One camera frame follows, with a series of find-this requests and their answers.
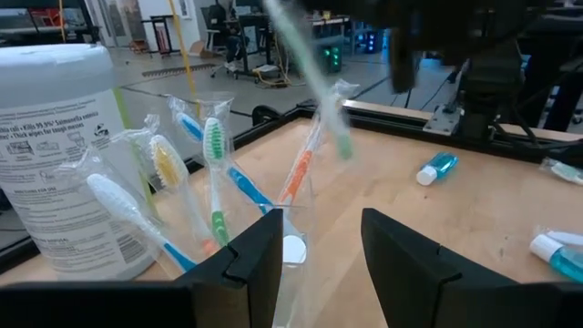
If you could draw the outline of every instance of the mouthwash bottle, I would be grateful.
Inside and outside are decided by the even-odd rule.
[[[440,152],[435,155],[429,162],[421,167],[417,173],[417,182],[422,186],[429,186],[436,179],[443,179],[447,173],[457,164],[457,156],[448,153]]]
[[[551,268],[576,282],[583,282],[583,253],[569,248],[545,234],[538,235],[530,243],[530,251],[548,262]]]

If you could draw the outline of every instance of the wooden table surface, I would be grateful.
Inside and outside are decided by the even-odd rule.
[[[347,105],[393,110],[378,106],[371,109],[358,102]],[[237,150],[233,157],[268,195],[276,198],[310,126],[307,119],[293,121]],[[576,137],[556,132],[551,135],[559,139]],[[357,149],[354,162],[337,162],[333,145],[326,139],[312,165],[316,220],[309,231],[313,266],[306,283],[310,302],[306,326],[386,327],[360,238],[361,212],[368,207],[519,282],[563,280],[529,252],[528,244],[539,225],[582,231],[581,187],[540,171],[537,164],[361,129],[353,129],[353,138]],[[430,187],[418,185],[415,173],[439,151],[454,152],[459,157],[457,168],[443,182]],[[193,188],[201,190],[205,176],[204,170],[195,173]],[[161,197],[156,201],[166,218],[172,212],[172,202]],[[249,217],[258,217],[252,214],[257,211],[251,205],[246,209],[249,212],[244,215],[239,212],[243,225],[255,220]],[[139,279],[167,278],[154,264]],[[54,279],[44,260],[36,256],[0,275],[0,285]]]

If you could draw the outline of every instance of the metal bracket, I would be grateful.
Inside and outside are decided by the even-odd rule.
[[[435,113],[425,123],[423,131],[443,136],[451,136],[457,130],[462,109],[453,106],[439,105]]]

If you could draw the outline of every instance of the yellow pole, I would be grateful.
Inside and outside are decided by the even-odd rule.
[[[63,37],[63,43],[66,42],[65,37],[65,19],[63,18],[63,0],[58,0],[58,16],[61,21],[61,37]]]
[[[176,27],[176,33],[179,35],[180,53],[182,54],[182,61],[184,62],[184,67],[186,68],[186,78],[189,80],[189,87],[192,96],[194,96],[194,79],[192,78],[192,71],[190,70],[189,54],[186,52],[184,47],[184,41],[182,41],[182,30],[180,29],[180,20],[176,15],[176,8],[174,7],[174,1],[168,0],[170,4],[170,10],[172,10],[172,18],[174,18],[174,26]],[[200,117],[199,104],[197,103],[197,118]]]

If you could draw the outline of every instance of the container label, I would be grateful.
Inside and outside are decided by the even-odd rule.
[[[60,278],[115,277],[148,256],[94,197],[54,174],[93,145],[144,196],[131,149],[109,146],[123,129],[111,90],[0,111],[0,187]]]

